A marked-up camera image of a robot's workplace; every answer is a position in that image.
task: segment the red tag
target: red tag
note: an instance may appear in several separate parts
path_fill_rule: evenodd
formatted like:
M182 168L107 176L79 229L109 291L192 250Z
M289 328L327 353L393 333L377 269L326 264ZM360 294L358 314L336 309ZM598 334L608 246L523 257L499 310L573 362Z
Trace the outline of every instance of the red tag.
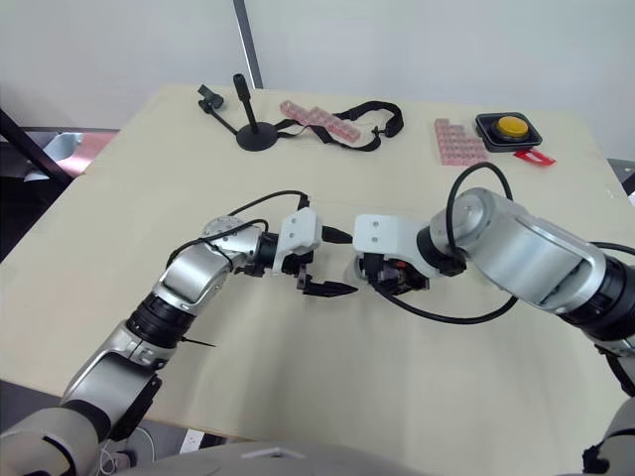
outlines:
M514 153L519 159L523 161L531 162L537 166L552 166L556 163L551 157L547 157L545 154L538 152L536 149L530 149L529 151L518 151Z

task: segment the wooden table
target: wooden table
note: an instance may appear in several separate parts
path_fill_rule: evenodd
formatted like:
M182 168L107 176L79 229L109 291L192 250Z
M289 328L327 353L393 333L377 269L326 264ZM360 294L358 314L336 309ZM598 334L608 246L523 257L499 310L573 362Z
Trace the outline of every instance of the wooden table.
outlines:
M230 89L222 114L246 123ZM255 91L260 120L290 98L344 110L363 98ZM352 231L360 213L428 219L460 168L440 164L433 123L495 108L401 103L406 126L373 153L323 145L311 132L261 153L240 150L196 105L196 87L151 100L0 266L0 378L60 395L75 370L162 273L169 253L211 218L265 193L305 190L323 222ZM558 162L492 161L532 213L588 240L635 242L630 206L586 127L562 112L522 111ZM370 130L387 119L358 121ZM466 186L498 190L479 173ZM296 201L244 216L275 230ZM324 245L311 271L341 280L347 246ZM507 299L477 272L407 296L432 311L478 315ZM363 448L445 474L555 474L580 467L625 400L576 329L518 304L477 326L410 315L371 290L305 297L290 277L232 277L162 371L149 417L211 432Z

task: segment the power outlet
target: power outlet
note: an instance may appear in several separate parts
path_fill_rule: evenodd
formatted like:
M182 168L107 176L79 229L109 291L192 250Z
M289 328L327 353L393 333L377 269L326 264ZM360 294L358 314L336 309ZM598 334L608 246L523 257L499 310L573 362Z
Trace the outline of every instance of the power outlet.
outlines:
M179 454L197 451L200 448L200 443L202 442L202 438L204 436L204 431L198 431L196 429L189 428L188 432L186 433L186 437L183 440L183 444L181 445Z

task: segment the pink building block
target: pink building block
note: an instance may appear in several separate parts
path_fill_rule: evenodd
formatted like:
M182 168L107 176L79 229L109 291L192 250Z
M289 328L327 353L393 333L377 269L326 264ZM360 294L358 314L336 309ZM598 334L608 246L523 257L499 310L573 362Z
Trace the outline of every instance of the pink building block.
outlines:
M322 126L334 136L350 143L357 141L361 136L356 128L318 107L308 111L295 102L286 100L280 104L280 111L303 126Z
M435 133L444 166L472 166L488 158L483 141L467 136L461 125L450 124L447 119L437 119Z

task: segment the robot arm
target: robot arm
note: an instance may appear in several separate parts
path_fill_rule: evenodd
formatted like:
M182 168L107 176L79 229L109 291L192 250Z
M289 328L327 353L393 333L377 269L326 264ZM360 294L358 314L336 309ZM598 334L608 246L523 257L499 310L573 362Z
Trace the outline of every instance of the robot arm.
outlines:
M161 387L157 372L187 340L185 333L229 273L261 277L273 268L296 276L305 294L332 297L356 291L340 283L313 283L307 274L322 236L350 242L345 233L322 227L307 206L284 220L280 235L235 216L210 221L199 238L173 253L148 296L73 377L60 405L2 434L2 474L85 474L100 442L128 437Z
M358 216L358 274L384 296L398 295L420 289L412 286L413 274L427 287L428 279L461 273L469 260L499 288L581 329L606 356L622 389L635 397L635 268L484 188L456 199L451 223L458 256L449 244L446 210L429 224ZM584 453L584 471L604 474L610 467L610 474L632 474L633 436L630 399L602 442Z

